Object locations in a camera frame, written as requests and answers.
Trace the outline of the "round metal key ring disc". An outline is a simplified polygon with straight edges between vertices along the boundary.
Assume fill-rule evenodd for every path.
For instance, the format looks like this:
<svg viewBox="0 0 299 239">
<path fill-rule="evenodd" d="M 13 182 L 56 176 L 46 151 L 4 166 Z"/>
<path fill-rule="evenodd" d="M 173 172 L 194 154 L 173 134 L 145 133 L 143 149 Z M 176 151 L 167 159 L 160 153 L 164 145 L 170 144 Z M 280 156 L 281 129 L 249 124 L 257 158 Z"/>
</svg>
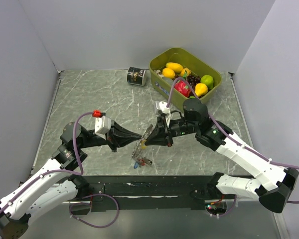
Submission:
<svg viewBox="0 0 299 239">
<path fill-rule="evenodd" d="M 153 128 L 153 124 L 150 124 L 144 131 L 140 141 L 137 142 L 134 146 L 134 150 L 132 152 L 132 159 L 135 161 L 135 165 L 138 165 L 139 167 L 145 165 L 152 165 L 152 161 L 143 156 L 143 151 L 146 148 L 145 141 L 147 137 L 151 134 Z"/>
</svg>

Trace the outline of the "yellow tag key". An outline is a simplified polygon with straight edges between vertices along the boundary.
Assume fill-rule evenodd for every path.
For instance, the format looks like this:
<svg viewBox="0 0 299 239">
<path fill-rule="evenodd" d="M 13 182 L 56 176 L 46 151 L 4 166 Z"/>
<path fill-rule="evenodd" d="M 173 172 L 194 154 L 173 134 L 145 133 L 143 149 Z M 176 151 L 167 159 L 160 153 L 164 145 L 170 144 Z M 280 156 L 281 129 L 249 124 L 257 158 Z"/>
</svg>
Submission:
<svg viewBox="0 0 299 239">
<path fill-rule="evenodd" d="M 147 148 L 147 146 L 145 145 L 145 142 L 146 142 L 146 140 L 141 140 L 140 141 L 140 148 L 141 149 L 146 149 Z"/>
</svg>

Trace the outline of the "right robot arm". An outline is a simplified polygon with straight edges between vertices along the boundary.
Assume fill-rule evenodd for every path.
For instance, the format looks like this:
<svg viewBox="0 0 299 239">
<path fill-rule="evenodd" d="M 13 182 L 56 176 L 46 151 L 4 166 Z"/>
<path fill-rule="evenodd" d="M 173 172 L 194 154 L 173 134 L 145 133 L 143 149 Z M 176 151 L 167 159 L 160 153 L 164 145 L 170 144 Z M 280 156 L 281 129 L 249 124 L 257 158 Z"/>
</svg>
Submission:
<svg viewBox="0 0 299 239">
<path fill-rule="evenodd" d="M 232 129 L 215 120 L 199 99 L 185 100 L 183 113 L 176 120 L 171 118 L 172 112 L 166 102 L 156 101 L 154 109 L 157 123 L 145 141 L 146 146 L 171 147 L 175 137 L 194 134 L 200 144 L 231 159 L 252 176 L 242 178 L 215 173 L 207 183 L 211 198 L 242 196 L 259 200 L 274 213 L 283 211 L 299 176 L 295 168 L 278 166 L 264 159 Z"/>
</svg>

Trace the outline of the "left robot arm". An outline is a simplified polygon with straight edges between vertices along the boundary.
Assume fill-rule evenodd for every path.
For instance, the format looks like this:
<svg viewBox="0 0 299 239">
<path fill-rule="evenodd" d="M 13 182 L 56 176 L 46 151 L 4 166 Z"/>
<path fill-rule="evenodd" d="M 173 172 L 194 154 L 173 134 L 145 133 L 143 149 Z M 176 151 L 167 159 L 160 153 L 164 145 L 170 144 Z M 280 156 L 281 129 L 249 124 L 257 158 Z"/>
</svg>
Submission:
<svg viewBox="0 0 299 239">
<path fill-rule="evenodd" d="M 89 183 L 83 177 L 83 148 L 107 145 L 115 152 L 141 135 L 131 132 L 108 117 L 97 119 L 95 129 L 77 122 L 66 125 L 61 145 L 46 163 L 12 193 L 0 199 L 0 236 L 18 239 L 29 225 L 65 201 L 83 200 Z"/>
</svg>

